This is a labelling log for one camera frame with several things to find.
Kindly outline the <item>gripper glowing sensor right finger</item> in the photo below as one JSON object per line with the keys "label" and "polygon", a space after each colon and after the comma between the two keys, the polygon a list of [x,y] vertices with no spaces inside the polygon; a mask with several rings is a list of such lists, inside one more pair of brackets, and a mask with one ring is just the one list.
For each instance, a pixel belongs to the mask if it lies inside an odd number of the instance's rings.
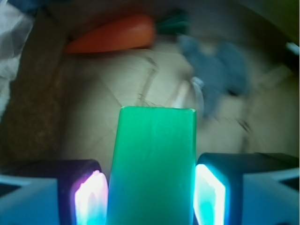
{"label": "gripper glowing sensor right finger", "polygon": [[195,167],[196,225],[297,225],[300,161],[283,153],[203,153]]}

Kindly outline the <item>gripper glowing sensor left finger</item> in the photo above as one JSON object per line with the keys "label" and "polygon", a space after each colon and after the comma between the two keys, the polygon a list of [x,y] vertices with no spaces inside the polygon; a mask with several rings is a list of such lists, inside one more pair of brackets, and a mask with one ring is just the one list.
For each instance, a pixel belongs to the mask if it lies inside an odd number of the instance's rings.
{"label": "gripper glowing sensor left finger", "polygon": [[108,185],[94,159],[19,161],[0,168],[2,225],[104,225]]}

